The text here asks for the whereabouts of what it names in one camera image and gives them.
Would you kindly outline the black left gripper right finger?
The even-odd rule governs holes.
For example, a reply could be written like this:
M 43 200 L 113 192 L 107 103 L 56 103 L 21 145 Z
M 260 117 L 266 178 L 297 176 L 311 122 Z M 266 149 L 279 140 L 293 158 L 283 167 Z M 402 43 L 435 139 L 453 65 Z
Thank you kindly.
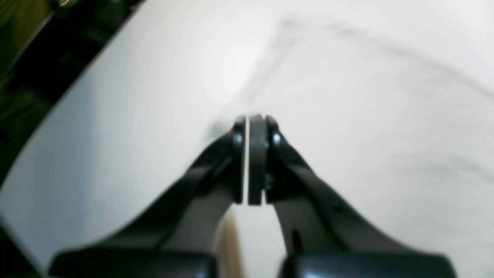
M 281 278 L 455 278 L 441 254 L 390 238 L 310 168 L 271 116 L 249 117 L 249 205 L 273 206 L 286 248 Z

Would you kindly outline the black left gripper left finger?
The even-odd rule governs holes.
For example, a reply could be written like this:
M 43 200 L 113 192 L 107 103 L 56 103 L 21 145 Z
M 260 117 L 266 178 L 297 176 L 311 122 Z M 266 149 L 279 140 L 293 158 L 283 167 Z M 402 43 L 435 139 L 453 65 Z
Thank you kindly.
M 210 144 L 144 213 L 106 239 L 59 253 L 56 278 L 217 278 L 217 227 L 242 202 L 246 118 Z

